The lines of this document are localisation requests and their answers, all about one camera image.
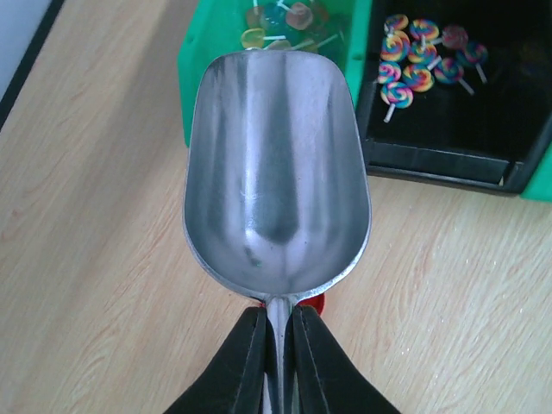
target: red object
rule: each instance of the red object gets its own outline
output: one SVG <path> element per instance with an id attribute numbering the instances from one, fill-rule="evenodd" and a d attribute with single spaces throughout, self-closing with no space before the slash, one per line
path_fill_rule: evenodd
<path id="1" fill-rule="evenodd" d="M 305 299 L 299 302 L 302 306 L 312 306 L 314 309 L 317 310 L 318 315 L 322 315 L 322 311 L 324 309 L 324 304 L 326 303 L 326 296 L 324 293 L 315 296 L 314 298 Z M 259 305 L 261 308 L 265 307 L 265 304 L 260 303 Z"/>

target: green bin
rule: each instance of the green bin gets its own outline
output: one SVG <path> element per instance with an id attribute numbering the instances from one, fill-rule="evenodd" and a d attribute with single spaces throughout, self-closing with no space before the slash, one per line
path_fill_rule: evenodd
<path id="1" fill-rule="evenodd" d="M 354 105 L 358 101 L 364 73 L 368 22 L 372 0 L 317 0 L 331 14 L 348 17 L 343 30 L 345 48 L 336 62 L 343 71 Z M 264 6 L 275 3 L 259 0 Z M 295 1 L 288 0 L 291 6 Z M 301 3 L 310 5 L 310 0 Z M 190 144 L 191 122 L 201 78 L 207 66 L 217 57 L 243 50 L 240 38 L 248 29 L 246 12 L 254 6 L 251 0 L 200 0 L 178 56 L 180 100 L 186 145 Z"/>

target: rainbow swirl lollipop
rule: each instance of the rainbow swirl lollipop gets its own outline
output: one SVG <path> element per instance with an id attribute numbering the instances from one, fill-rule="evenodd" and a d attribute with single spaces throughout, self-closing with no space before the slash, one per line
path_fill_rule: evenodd
<path id="1" fill-rule="evenodd" d="M 480 75 L 481 82 L 486 84 L 486 76 L 483 72 L 483 65 L 489 57 L 489 52 L 486 50 L 485 45 L 477 41 L 470 41 L 467 43 L 464 49 L 456 52 L 456 58 L 461 65 L 465 67 L 474 67 L 477 73 Z"/>
<path id="2" fill-rule="evenodd" d="M 463 49 L 467 45 L 466 29 L 456 24 L 448 25 L 442 30 L 442 45 L 452 50 Z"/>
<path id="3" fill-rule="evenodd" d="M 414 92 L 426 92 L 435 82 L 428 68 L 421 64 L 408 65 L 403 70 L 403 80 Z"/>
<path id="4" fill-rule="evenodd" d="M 408 53 L 408 60 L 412 63 L 420 63 L 422 65 L 428 65 L 437 57 L 437 48 L 433 45 L 422 45 L 418 42 L 412 43 L 410 52 Z"/>
<path id="5" fill-rule="evenodd" d="M 437 64 L 435 68 L 435 77 L 439 82 L 446 85 L 458 82 L 470 95 L 475 93 L 472 87 L 463 79 L 464 68 L 452 58 L 445 58 Z"/>
<path id="6" fill-rule="evenodd" d="M 412 21 L 409 30 L 414 39 L 422 42 L 422 47 L 426 46 L 426 41 L 433 41 L 439 37 L 439 27 L 431 20 L 427 19 L 416 19 Z"/>
<path id="7" fill-rule="evenodd" d="M 381 42 L 380 57 L 383 60 L 400 62 L 408 54 L 410 45 L 408 35 L 405 32 L 398 30 L 391 36 L 386 36 L 383 39 Z"/>
<path id="8" fill-rule="evenodd" d="M 391 120 L 395 108 L 408 108 L 414 99 L 412 91 L 402 82 L 391 82 L 390 84 L 383 85 L 380 95 L 383 102 L 389 105 L 389 110 L 383 122 Z"/>
<path id="9" fill-rule="evenodd" d="M 392 34 L 395 30 L 402 30 L 408 26 L 408 17 L 406 15 L 392 15 L 386 18 L 384 30 L 388 34 Z"/>
<path id="10" fill-rule="evenodd" d="M 379 84 L 390 84 L 400 79 L 400 66 L 395 62 L 381 62 L 379 64 Z"/>

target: yellow lollipop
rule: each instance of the yellow lollipop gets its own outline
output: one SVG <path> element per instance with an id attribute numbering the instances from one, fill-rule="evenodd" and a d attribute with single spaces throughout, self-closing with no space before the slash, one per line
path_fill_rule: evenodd
<path id="1" fill-rule="evenodd" d="M 265 41 L 284 41 L 285 36 L 266 36 L 263 28 L 251 28 L 241 34 L 241 45 L 244 49 L 250 47 L 263 47 Z"/>

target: green plastic container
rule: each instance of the green plastic container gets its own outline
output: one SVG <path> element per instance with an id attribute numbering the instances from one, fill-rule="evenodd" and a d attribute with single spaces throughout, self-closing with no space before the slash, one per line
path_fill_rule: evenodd
<path id="1" fill-rule="evenodd" d="M 552 202 L 552 146 L 544 153 L 543 159 L 535 173 L 533 173 L 521 197 L 529 200 Z"/>
<path id="2" fill-rule="evenodd" d="M 345 50 L 338 63 L 354 105 L 359 97 L 364 73 L 368 24 L 372 0 L 318 0 L 330 14 L 350 16 L 350 27 L 345 28 Z M 259 0 L 259 5 L 275 3 Z M 286 0 L 291 6 L 294 0 Z M 310 0 L 301 3 L 310 4 Z M 248 29 L 246 12 L 253 7 L 252 0 L 200 0 L 198 8 L 180 48 L 178 56 L 180 101 L 186 145 L 190 145 L 191 123 L 201 78 L 207 66 L 217 57 L 243 50 L 240 38 Z"/>

